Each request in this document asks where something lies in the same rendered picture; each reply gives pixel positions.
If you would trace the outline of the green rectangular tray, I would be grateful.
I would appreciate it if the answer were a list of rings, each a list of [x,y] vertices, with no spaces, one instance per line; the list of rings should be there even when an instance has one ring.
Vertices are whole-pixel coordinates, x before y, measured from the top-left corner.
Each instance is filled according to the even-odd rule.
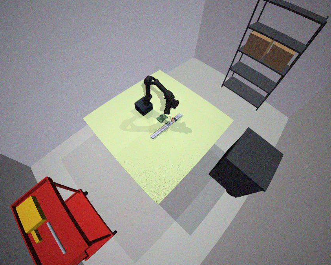
[[[166,116],[164,113],[157,118],[159,122],[163,122],[168,116]]]

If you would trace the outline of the grey slotted metal rail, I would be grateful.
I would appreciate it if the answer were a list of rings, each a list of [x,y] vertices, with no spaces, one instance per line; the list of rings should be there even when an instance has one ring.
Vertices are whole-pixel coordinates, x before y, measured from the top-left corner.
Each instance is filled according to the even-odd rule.
[[[151,138],[154,139],[157,135],[159,135],[161,132],[163,132],[166,128],[168,128],[171,124],[173,124],[174,122],[176,122],[180,117],[182,116],[182,114],[178,114],[176,117],[174,117],[172,120],[174,121],[169,121],[166,125],[164,125],[162,128],[160,128],[157,132],[155,132]]]

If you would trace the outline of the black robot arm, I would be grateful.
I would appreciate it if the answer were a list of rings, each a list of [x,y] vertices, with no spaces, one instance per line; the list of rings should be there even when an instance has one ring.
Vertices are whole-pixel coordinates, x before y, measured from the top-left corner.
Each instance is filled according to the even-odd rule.
[[[152,81],[152,80],[154,80],[154,81]],[[146,96],[143,99],[144,105],[148,106],[150,104],[150,100],[152,98],[152,95],[150,94],[150,85],[156,85],[158,87],[158,89],[164,94],[164,96],[165,96],[164,99],[166,99],[166,104],[168,104],[168,105],[171,104],[170,109],[171,108],[176,109],[176,107],[179,105],[179,100],[174,99],[175,98],[174,94],[170,90],[167,90],[159,82],[158,79],[148,75],[144,79],[144,84],[146,87]]]

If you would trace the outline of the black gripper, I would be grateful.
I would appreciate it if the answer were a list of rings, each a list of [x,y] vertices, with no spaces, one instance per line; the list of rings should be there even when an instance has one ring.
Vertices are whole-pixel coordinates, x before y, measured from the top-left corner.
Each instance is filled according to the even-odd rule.
[[[165,108],[165,110],[164,110],[164,114],[168,114],[168,115],[169,115],[169,114],[170,114],[170,110],[171,110],[171,109],[170,109],[171,104],[169,104],[169,105],[168,105],[168,104],[165,104],[165,105],[166,105],[166,106],[165,106],[166,108]]]

